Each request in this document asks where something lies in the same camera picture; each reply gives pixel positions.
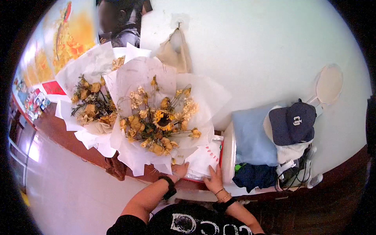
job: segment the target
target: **bracelet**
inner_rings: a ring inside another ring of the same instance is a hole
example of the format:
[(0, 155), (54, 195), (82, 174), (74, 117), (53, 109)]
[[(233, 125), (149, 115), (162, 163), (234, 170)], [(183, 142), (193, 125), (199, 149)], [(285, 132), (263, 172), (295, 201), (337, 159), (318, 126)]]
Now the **bracelet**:
[(228, 193), (227, 196), (219, 200), (218, 202), (223, 202), (226, 198), (231, 197), (231, 193)]
[(176, 170), (172, 171), (172, 175), (176, 176), (178, 181), (180, 180), (180, 176), (176, 173)]
[(219, 190), (215, 195), (217, 195), (219, 192), (221, 192), (221, 191), (223, 191), (224, 190), (224, 188), (222, 188), (221, 190)]

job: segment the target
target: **dark blue clothing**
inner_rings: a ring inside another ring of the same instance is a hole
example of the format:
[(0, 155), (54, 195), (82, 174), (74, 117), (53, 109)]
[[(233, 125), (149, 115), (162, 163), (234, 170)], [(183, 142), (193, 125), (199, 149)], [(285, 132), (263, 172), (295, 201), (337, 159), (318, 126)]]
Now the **dark blue clothing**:
[(249, 193), (257, 186), (259, 188), (274, 186), (277, 177), (276, 167), (251, 165), (247, 163), (238, 170), (236, 175), (232, 178), (232, 181), (240, 188), (246, 187)]

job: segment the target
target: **hanging bag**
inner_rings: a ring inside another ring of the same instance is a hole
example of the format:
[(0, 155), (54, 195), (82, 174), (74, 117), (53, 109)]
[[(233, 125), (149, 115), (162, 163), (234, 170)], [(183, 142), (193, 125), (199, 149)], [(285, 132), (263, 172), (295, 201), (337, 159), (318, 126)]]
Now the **hanging bag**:
[[(171, 44), (171, 38), (179, 33), (182, 39), (180, 50), (176, 51)], [(165, 65), (175, 67), (178, 73), (192, 73), (192, 61), (185, 41), (183, 31), (177, 27), (168, 39), (160, 44), (156, 57)]]

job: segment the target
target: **light blue cloth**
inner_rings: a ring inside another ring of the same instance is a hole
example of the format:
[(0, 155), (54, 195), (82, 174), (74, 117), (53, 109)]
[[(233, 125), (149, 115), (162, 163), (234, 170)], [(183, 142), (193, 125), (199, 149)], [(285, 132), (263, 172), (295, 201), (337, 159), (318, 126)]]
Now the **light blue cloth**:
[(236, 164), (277, 166), (277, 149), (264, 131), (264, 119), (276, 105), (286, 107), (283, 102), (232, 113), (236, 137)]

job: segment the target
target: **hand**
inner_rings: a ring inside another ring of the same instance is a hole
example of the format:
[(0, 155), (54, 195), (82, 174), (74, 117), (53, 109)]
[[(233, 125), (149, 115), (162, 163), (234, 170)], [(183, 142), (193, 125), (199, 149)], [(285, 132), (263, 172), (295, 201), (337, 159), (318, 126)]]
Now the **hand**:
[[(184, 163), (182, 165), (175, 164), (175, 165), (171, 166), (171, 170), (175, 171), (175, 173), (178, 176), (180, 176), (180, 178), (183, 178), (187, 174), (188, 166), (189, 166), (189, 162), (186, 162), (186, 163)], [(172, 179), (172, 181), (174, 181), (174, 183), (177, 182), (177, 177), (176, 176), (169, 175), (169, 177)]]
[(204, 182), (206, 187), (212, 191), (213, 193), (217, 193), (221, 189), (223, 189), (223, 183), (222, 183), (222, 171), (219, 166), (217, 165), (217, 171), (214, 171), (211, 165), (209, 165), (209, 171), (211, 178), (208, 179), (204, 177)]

